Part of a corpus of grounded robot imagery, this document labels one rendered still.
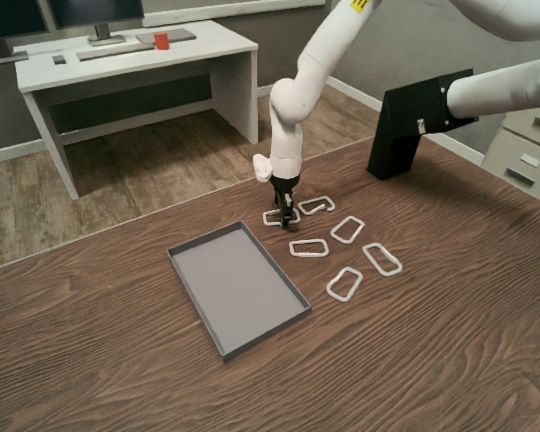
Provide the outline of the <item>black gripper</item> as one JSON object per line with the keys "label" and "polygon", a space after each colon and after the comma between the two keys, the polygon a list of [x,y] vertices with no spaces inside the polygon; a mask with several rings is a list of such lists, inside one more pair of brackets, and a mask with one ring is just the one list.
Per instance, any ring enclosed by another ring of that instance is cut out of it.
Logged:
{"label": "black gripper", "polygon": [[299,180],[300,174],[294,178],[289,179],[279,178],[274,175],[271,175],[271,177],[269,178],[270,183],[274,186],[275,204],[278,204],[278,207],[281,211],[281,227],[288,227],[289,220],[293,219],[294,199],[292,198],[292,188],[299,183]]}

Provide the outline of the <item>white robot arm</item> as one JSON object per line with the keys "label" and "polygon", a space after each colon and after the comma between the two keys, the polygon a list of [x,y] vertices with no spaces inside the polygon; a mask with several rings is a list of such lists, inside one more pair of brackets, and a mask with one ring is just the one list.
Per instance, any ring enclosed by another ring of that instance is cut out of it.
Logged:
{"label": "white robot arm", "polygon": [[[269,99],[270,159],[253,157],[257,180],[300,174],[300,122],[313,111],[326,80],[383,0],[341,0],[302,54],[294,80],[279,80]],[[468,20],[506,41],[540,41],[540,0],[449,0]],[[294,84],[294,85],[293,85]],[[292,86],[293,85],[293,86]],[[457,119],[540,108],[540,59],[456,80],[447,96]]]}

